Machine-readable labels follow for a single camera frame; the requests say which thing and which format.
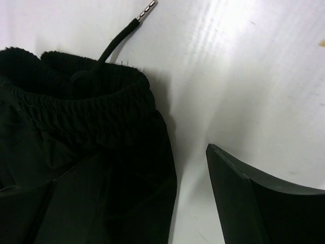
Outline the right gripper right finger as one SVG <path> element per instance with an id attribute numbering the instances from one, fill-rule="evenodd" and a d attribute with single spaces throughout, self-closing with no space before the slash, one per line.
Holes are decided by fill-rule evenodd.
<path id="1" fill-rule="evenodd" d="M 225 243 L 324 243 L 324 190 L 288 182 L 206 149 Z"/>

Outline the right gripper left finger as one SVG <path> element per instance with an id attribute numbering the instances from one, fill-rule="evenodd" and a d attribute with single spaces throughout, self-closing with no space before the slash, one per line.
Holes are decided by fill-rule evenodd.
<path id="1" fill-rule="evenodd" d="M 1 155 L 1 243 L 140 243 L 138 160 L 99 153 L 57 169 Z"/>

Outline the black trousers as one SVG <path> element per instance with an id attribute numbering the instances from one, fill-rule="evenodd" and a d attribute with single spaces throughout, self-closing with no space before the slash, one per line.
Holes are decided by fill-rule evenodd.
<path id="1" fill-rule="evenodd" d="M 39 157 L 50 169 L 103 153 L 138 160 L 132 190 L 140 243 L 167 243 L 177 176 L 165 121 L 147 77 L 107 58 L 156 5 L 152 1 L 92 60 L 20 48 L 1 51 L 1 155 Z"/>

